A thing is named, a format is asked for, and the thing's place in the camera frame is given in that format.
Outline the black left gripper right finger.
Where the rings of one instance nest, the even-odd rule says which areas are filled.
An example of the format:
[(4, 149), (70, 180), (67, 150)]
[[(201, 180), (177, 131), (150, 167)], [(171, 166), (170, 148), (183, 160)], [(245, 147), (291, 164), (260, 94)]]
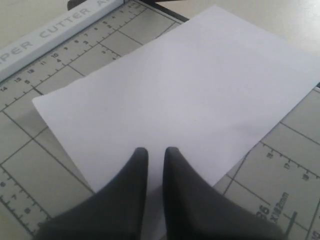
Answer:
[(164, 154), (162, 196), (169, 240), (284, 240), (275, 224), (222, 196), (176, 147)]

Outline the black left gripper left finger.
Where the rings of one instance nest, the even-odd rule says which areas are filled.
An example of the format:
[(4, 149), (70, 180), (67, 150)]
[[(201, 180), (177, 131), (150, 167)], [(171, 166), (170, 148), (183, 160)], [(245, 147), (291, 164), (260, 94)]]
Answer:
[(142, 234), (148, 152), (138, 147), (99, 192), (44, 223), (36, 240), (139, 240)]

